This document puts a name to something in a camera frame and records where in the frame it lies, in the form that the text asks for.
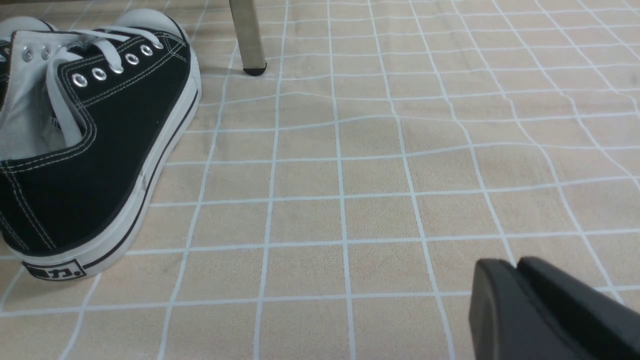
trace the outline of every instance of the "white shoelace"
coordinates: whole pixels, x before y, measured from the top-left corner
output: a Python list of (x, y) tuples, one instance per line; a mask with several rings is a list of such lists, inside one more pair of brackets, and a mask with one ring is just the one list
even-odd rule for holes
[[(163, 47), (158, 37), (149, 31), (125, 28), (121, 26), (105, 26), (101, 29), (142, 36), (151, 41), (156, 48), (162, 49)], [(74, 30), (73, 32), (86, 35), (88, 37), (87, 43), (95, 45), (103, 53), (105, 59), (109, 63), (109, 68), (113, 72), (119, 74), (123, 71), (122, 58), (120, 57), (120, 54), (118, 54), (116, 47), (108, 40), (125, 42), (130, 39), (130, 37), (94, 30)], [(68, 102), (65, 100), (65, 96), (62, 94), (60, 86), (58, 85), (56, 68), (61, 63), (80, 59), (82, 59), (82, 56), (70, 53), (66, 47), (60, 47), (55, 54), (53, 54), (49, 64), (47, 65), (47, 92), (49, 93), (49, 100), (51, 102), (53, 112), (56, 114), (58, 123), (65, 134), (65, 143), (67, 144), (67, 147), (79, 143), (82, 140), (82, 134), (77, 126), (77, 122), (70, 110), (70, 107), (67, 105)]]

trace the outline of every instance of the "beige carpet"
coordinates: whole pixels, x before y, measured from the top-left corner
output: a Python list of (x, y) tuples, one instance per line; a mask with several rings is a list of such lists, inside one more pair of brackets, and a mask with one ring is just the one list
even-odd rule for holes
[(49, 284), (0, 250), (0, 358), (472, 359), (483, 257), (640, 310), (639, 0), (257, 4), (260, 78), (224, 0), (0, 8), (165, 10), (204, 86), (113, 268)]

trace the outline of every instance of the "black canvas sneaker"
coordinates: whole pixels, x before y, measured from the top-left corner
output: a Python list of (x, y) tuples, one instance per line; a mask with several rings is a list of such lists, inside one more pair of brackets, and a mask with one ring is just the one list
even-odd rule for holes
[[(40, 56), (45, 48), (51, 56)], [(175, 21), (149, 9), (95, 31), (18, 31), (11, 49), (0, 111), (3, 237), (37, 278), (96, 275), (129, 248), (195, 115), (195, 53)]]

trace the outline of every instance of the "white stitching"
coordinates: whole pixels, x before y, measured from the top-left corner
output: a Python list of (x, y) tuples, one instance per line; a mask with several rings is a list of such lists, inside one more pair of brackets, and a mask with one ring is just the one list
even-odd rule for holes
[(13, 194), (15, 195), (15, 199), (18, 202), (18, 205), (20, 206), (20, 208), (22, 209), (22, 212), (24, 212), (25, 217), (27, 218), (27, 220), (29, 220), (29, 223), (31, 223), (31, 226), (33, 227), (33, 230), (36, 233), (38, 233), (38, 235), (42, 239), (42, 242), (44, 242), (44, 244), (49, 248), (49, 250), (52, 250), (53, 249), (51, 247), (52, 244), (47, 243), (47, 240), (45, 240), (45, 236), (43, 235), (43, 233), (41, 233), (39, 228), (36, 226), (36, 224), (33, 223), (33, 219), (31, 218), (31, 216), (33, 216), (33, 213), (31, 212), (31, 209), (29, 208), (27, 210), (25, 208), (25, 206), (27, 206), (26, 201), (23, 204), (22, 200), (24, 199), (24, 197), (22, 196), (22, 190), (20, 190), (19, 187), (17, 186), (17, 183), (16, 183), (17, 179), (16, 178), (12, 178), (13, 174), (8, 173), (8, 172), (5, 173), (5, 176), (6, 176), (7, 180), (9, 180), (9, 183), (11, 183), (11, 187), (13, 188)]
[[(174, 37), (174, 36), (166, 36), (166, 35), (159, 35), (159, 37), (161, 38), (171, 38), (173, 40), (175, 40), (176, 42), (178, 42), (180, 45), (184, 46), (184, 42), (179, 40), (178, 38)], [(138, 44), (140, 41), (142, 41), (141, 39), (137, 39), (134, 42), (131, 42), (129, 44), (123, 44), (119, 47), (119, 49), (125, 49), (126, 46), (130, 46), (130, 45), (135, 45)], [(77, 65), (77, 67), (73, 67), (73, 69), (77, 69), (78, 67), (82, 66), (82, 65), (88, 65), (90, 63), (94, 63), (94, 62), (98, 62), (100, 61), (101, 58), (89, 58), (86, 59), (85, 61), (80, 61), (79, 63), (76, 63), (74, 65)], [(69, 148), (66, 151), (63, 152), (59, 152), (56, 154), (52, 154), (52, 155), (48, 155), (48, 156), (44, 156), (43, 158), (38, 158), (36, 160), (32, 160), (26, 163), (20, 163), (20, 164), (16, 164), (13, 165), (12, 167), (10, 167), (9, 169), (5, 169), (4, 166), (2, 166), (2, 164), (0, 163), (0, 170), (1, 172), (4, 173), (12, 173), (15, 174), (17, 172), (25, 172), (25, 171), (29, 171), (29, 170), (33, 170), (34, 168), (40, 168), (40, 167), (44, 167), (53, 163), (57, 163), (63, 160), (67, 160), (70, 158), (73, 158), (74, 156), (80, 155), (82, 153), (84, 153), (89, 146), (91, 146), (91, 144), (93, 143), (93, 141), (96, 139), (96, 134), (97, 134), (97, 128), (95, 127), (95, 123), (91, 117), (91, 115), (89, 115), (89, 113), (86, 110), (86, 106), (79, 100), (79, 98), (77, 97), (77, 94), (75, 92), (73, 92), (71, 89), (71, 84), (68, 82), (68, 79), (66, 76), (63, 76), (61, 79), (62, 85), (63, 87), (67, 90), (67, 92), (70, 94), (70, 96), (73, 97), (73, 101), (74, 101), (74, 105), (77, 106), (78, 111), (81, 113), (81, 115), (83, 116), (83, 120), (85, 120), (86, 124), (87, 124), (87, 134), (86, 136), (81, 140), (80, 143), (78, 143), (77, 145)], [(55, 160), (52, 161), (46, 161), (43, 162), (43, 160), (48, 160), (51, 158), (56, 158)], [(37, 165), (33, 166), (33, 167), (28, 167), (28, 168), (24, 168), (28, 165), (31, 164), (35, 164), (37, 163)]]
[(20, 186), (20, 182), (15, 177), (15, 174), (11, 174), (11, 176), (13, 176), (13, 180), (15, 182), (15, 185), (16, 185), (17, 189), (18, 189), (18, 196), (20, 197), (20, 199), (21, 199), (22, 203), (24, 204), (24, 206), (29, 211), (29, 214), (31, 215), (31, 219), (35, 222), (35, 225), (39, 228), (40, 234), (42, 236), (43, 241), (45, 243), (47, 243), (47, 246), (50, 249), (55, 249), (56, 245), (53, 243), (53, 241), (51, 241), (51, 237), (49, 237), (49, 234), (47, 234), (47, 231), (44, 229), (44, 226), (42, 226), (42, 224), (38, 220), (38, 217), (36, 217), (36, 215), (33, 213), (33, 210), (31, 209), (31, 206), (29, 206), (29, 202), (27, 202), (27, 199), (24, 197), (24, 193), (22, 192), (22, 187)]
[[(130, 47), (133, 47), (134, 45), (137, 45), (137, 44), (139, 44), (140, 42), (143, 42), (143, 41), (145, 41), (145, 39), (144, 39), (144, 38), (136, 39), (136, 41), (131, 42), (130, 44), (127, 44), (127, 47), (124, 47), (124, 48), (122, 48), (122, 49), (120, 49), (120, 50), (118, 50), (118, 51), (124, 51), (124, 50), (126, 50), (126, 49), (128, 49), (128, 48), (130, 48)], [(104, 96), (105, 94), (109, 94), (109, 93), (111, 93), (111, 94), (115, 94), (117, 91), (114, 91), (114, 90), (119, 90), (118, 88), (121, 88), (121, 87), (122, 87), (122, 88), (126, 88), (127, 86), (129, 86), (129, 85), (130, 85), (130, 83), (135, 83), (135, 82), (137, 82), (138, 80), (140, 80), (141, 78), (143, 78), (144, 76), (146, 76), (149, 72), (152, 72), (153, 70), (156, 70), (156, 69), (159, 67), (159, 66), (157, 66), (157, 64), (158, 64), (160, 61), (162, 61), (163, 59), (165, 59), (166, 57), (167, 57), (167, 54), (163, 55), (163, 57), (162, 57), (162, 58), (160, 58), (160, 59), (156, 62), (156, 64), (154, 64), (154, 65), (152, 65), (151, 67), (149, 67), (149, 68), (145, 69), (143, 72), (141, 72), (140, 74), (136, 75), (135, 77), (133, 77), (133, 78), (131, 78), (131, 79), (129, 79), (129, 80), (127, 80), (127, 81), (123, 82), (123, 83), (120, 83), (120, 84), (119, 84), (118, 86), (116, 86), (115, 88), (112, 88), (112, 89), (108, 90), (107, 92), (105, 92), (105, 93), (103, 93), (103, 94), (99, 94), (99, 95), (96, 95), (96, 96), (91, 97), (91, 98), (89, 98), (89, 99), (85, 99), (85, 100), (83, 101), (83, 104), (84, 104), (85, 106), (91, 106), (91, 105), (93, 105), (93, 104), (95, 104), (95, 103), (96, 103), (96, 101), (94, 101), (94, 100), (96, 100), (96, 98), (102, 97), (102, 96)], [(100, 57), (100, 58), (94, 58), (94, 59), (92, 59), (91, 61), (83, 62), (82, 64), (79, 64), (79, 63), (78, 63), (78, 64), (74, 64), (74, 66), (71, 66), (71, 67), (68, 67), (68, 68), (64, 68), (64, 69), (63, 69), (63, 76), (66, 78), (66, 77), (68, 76), (68, 73), (69, 73), (69, 72), (71, 72), (72, 70), (76, 70), (76, 69), (78, 69), (78, 68), (80, 68), (80, 67), (84, 67), (84, 66), (86, 66), (86, 65), (91, 65), (91, 64), (93, 64), (93, 63), (97, 63), (97, 62), (100, 62), (100, 61), (102, 61), (102, 57)]]
[(24, 241), (20, 239), (20, 236), (18, 236), (18, 234), (13, 230), (13, 228), (11, 227), (9, 222), (6, 220), (6, 218), (4, 217), (1, 211), (0, 211), (0, 223), (2, 223), (2, 225), (7, 230), (9, 235), (11, 235), (11, 237), (13, 238), (13, 241), (17, 242), (18, 245), (20, 245), (23, 250), (29, 250), (29, 247), (27, 246), (27, 244), (25, 244)]
[(171, 55), (171, 53), (167, 53), (166, 55), (164, 55), (162, 58), (160, 58), (155, 64), (153, 64), (151, 67), (145, 69), (143, 72), (140, 72), (138, 75), (136, 75), (135, 77), (120, 83), (118, 86), (111, 88), (107, 91), (105, 91), (104, 93), (100, 94), (100, 95), (96, 95), (90, 99), (87, 99), (85, 101), (83, 101), (83, 104), (85, 106), (91, 106), (94, 105), (96, 103), (98, 103), (101, 100), (106, 99), (107, 97), (110, 97), (114, 94), (117, 94), (118, 92), (128, 88), (129, 86), (139, 82), (140, 80), (144, 79), (148, 74), (150, 74), (151, 72), (155, 71), (156, 69), (158, 69), (159, 67), (161, 67), (162, 65), (164, 65), (167, 61), (171, 60), (171, 58), (173, 58), (173, 56)]

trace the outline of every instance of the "black canvas upper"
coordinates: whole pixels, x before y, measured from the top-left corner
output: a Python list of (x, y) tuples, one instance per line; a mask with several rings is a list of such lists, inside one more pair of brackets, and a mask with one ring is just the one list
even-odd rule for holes
[[(111, 71), (101, 53), (91, 56), (90, 49), (84, 59), (58, 67), (64, 91), (85, 123), (79, 144), (35, 158), (0, 161), (0, 213), (11, 229), (2, 221), (0, 228), (15, 250), (50, 256), (82, 245), (101, 233), (128, 199), (190, 72), (184, 36), (149, 31), (164, 48), (139, 36), (118, 43), (122, 74)], [(142, 44), (153, 49), (152, 56), (141, 53)], [(126, 62), (126, 53), (140, 63)], [(107, 73), (106, 80), (92, 76), (95, 67)], [(88, 86), (75, 86), (73, 74), (83, 75)]]

